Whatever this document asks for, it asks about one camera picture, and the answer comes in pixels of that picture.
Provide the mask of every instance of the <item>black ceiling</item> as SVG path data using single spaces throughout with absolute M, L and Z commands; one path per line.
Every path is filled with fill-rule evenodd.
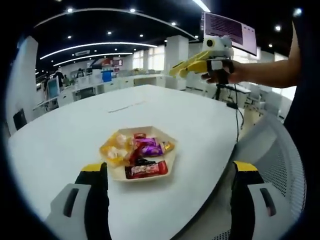
M 265 51 L 276 51 L 287 55 L 290 50 L 292 37 L 292 15 L 294 7 L 279 6 L 279 1 L 268 2 L 242 0 L 202 0 L 212 13 L 235 19 L 255 28 L 257 45 Z M 191 35 L 199 35 L 202 9 L 192 0 L 37 0 L 34 12 L 30 13 L 34 23 L 40 23 L 50 17 L 66 12 L 68 7 L 75 10 L 86 8 L 115 8 L 129 10 L 135 8 L 137 12 L 146 14 L 165 22 L 176 22 L 177 27 Z M 275 32 L 276 24 L 282 26 L 281 32 Z M 147 47 L 130 45 L 102 45 L 83 47 L 55 54 L 43 60 L 39 58 L 60 49 L 81 44 L 98 42 L 135 42 L 160 45 L 167 37 L 183 35 L 193 40 L 181 31 L 135 14 L 115 11 L 84 11 L 74 12 L 52 19 L 33 29 L 29 34 L 33 36 L 38 46 L 38 70 L 54 70 L 53 64 L 72 59 L 72 53 L 92 50 L 92 54 L 132 52 L 133 49 Z

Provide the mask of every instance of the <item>hexagonal plate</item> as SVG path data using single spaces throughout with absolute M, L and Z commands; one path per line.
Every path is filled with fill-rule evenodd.
M 154 126 L 144 126 L 144 127 L 134 127 L 134 128 L 123 128 L 119 129 L 118 133 L 123 134 L 127 137 L 133 138 L 134 134 L 138 133 L 145 133 L 147 138 L 159 138 L 162 141 L 169 141 L 174 144 L 174 149 L 165 155 L 157 156 L 157 157 L 144 157 L 147 160 L 150 161 L 156 161 L 157 163 L 165 160 L 165 163 L 168 168 L 168 172 L 165 175 L 159 175 L 159 176 L 150 176 L 150 177 L 144 177 L 144 178 L 135 178 L 135 179 L 127 179 L 125 174 L 125 167 L 124 166 L 118 166 L 118 167 L 108 167 L 109 175 L 112 176 L 112 178 L 116 181 L 121 182 L 144 182 L 144 181 L 150 181 L 155 180 L 159 178 L 163 178 L 171 174 L 174 161 L 176 158 L 176 147 L 177 147 L 177 140 L 170 137 L 163 131 L 155 128 Z

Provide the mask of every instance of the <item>candy wrapper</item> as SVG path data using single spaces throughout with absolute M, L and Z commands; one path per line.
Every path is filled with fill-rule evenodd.
M 160 142 L 157 145 L 147 145 L 141 147 L 140 155 L 142 157 L 158 157 L 162 156 L 172 149 L 174 149 L 175 145 L 169 141 Z
M 145 133 L 135 133 L 133 134 L 134 139 L 145 139 L 147 135 Z
M 156 163 L 155 161 L 149 161 L 144 158 L 139 158 L 135 161 L 136 166 L 149 165 L 149 164 L 155 164 L 155 163 Z
M 166 154 L 166 153 L 170 152 L 171 150 L 173 150 L 175 148 L 175 145 L 170 141 L 163 141 L 162 148 L 163 148 L 164 153 Z
M 140 138 L 140 139 L 135 139 L 134 141 L 143 146 L 157 146 L 159 144 L 158 140 L 155 137 Z
M 99 149 L 100 154 L 111 167 L 129 166 L 134 150 L 133 139 L 118 132 L 114 133 Z
M 124 170 L 127 179 L 148 178 L 168 173 L 166 161 L 141 166 L 126 166 Z

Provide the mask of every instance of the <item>computer screen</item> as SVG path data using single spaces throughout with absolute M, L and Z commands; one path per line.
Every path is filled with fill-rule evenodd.
M 252 27 L 228 17 L 205 12 L 204 37 L 229 35 L 232 46 L 257 55 L 256 31 Z

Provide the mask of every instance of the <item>person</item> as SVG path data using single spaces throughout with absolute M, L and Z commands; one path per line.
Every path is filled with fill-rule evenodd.
M 76 78 L 82 78 L 84 76 L 85 76 L 84 71 L 81 68 L 79 68 L 78 73 L 76 74 Z
M 301 158 L 306 178 L 306 200 L 303 214 L 297 227 L 288 236 L 306 229 L 307 221 L 319 209 L 320 185 L 318 178 L 318 148 L 320 134 L 318 101 L 320 80 L 319 43 L 317 20 L 306 11 L 295 17 L 292 23 L 293 37 L 287 60 L 269 63 L 239 63 L 234 61 L 234 72 L 229 83 L 250 81 L 273 88 L 296 86 L 295 96 L 284 126 L 289 132 Z M 217 82 L 216 76 L 202 75 L 208 83 Z
M 59 70 L 57 70 L 55 72 L 55 74 L 53 75 L 54 78 L 58 77 L 58 81 L 59 81 L 59 88 L 62 88 L 64 85 L 63 85 L 63 82 L 62 82 L 62 79 L 64 79 L 64 75 L 62 72 L 60 72 Z
M 64 83 L 65 86 L 69 86 L 69 85 L 70 85 L 70 80 L 69 80 L 69 78 L 67 77 L 67 75 L 64 75 L 63 83 Z

